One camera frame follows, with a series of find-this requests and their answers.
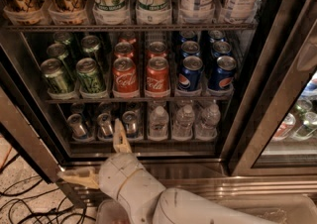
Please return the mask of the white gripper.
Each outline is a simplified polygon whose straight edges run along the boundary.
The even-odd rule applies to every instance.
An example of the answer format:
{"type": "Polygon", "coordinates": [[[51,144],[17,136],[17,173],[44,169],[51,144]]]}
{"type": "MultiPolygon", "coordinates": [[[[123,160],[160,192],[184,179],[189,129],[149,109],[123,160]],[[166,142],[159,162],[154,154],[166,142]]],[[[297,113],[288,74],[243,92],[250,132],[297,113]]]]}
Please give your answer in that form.
{"type": "Polygon", "coordinates": [[[138,161],[128,142],[122,122],[115,120],[113,148],[117,154],[108,158],[100,167],[99,184],[95,168],[76,168],[60,171],[57,175],[68,183],[79,184],[88,188],[98,189],[117,201],[132,199],[129,182],[144,166],[138,161]]]}

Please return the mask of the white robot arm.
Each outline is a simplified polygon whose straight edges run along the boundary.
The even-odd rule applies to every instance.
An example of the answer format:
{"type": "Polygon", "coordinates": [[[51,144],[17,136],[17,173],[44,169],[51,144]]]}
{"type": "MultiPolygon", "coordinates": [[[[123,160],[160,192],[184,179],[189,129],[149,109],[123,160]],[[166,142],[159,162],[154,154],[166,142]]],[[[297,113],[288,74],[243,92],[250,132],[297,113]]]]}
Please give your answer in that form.
{"type": "Polygon", "coordinates": [[[116,154],[100,170],[61,171],[66,182],[96,188],[118,202],[131,224],[274,224],[209,201],[189,191],[167,188],[132,153],[121,121],[115,122],[116,154]]]}

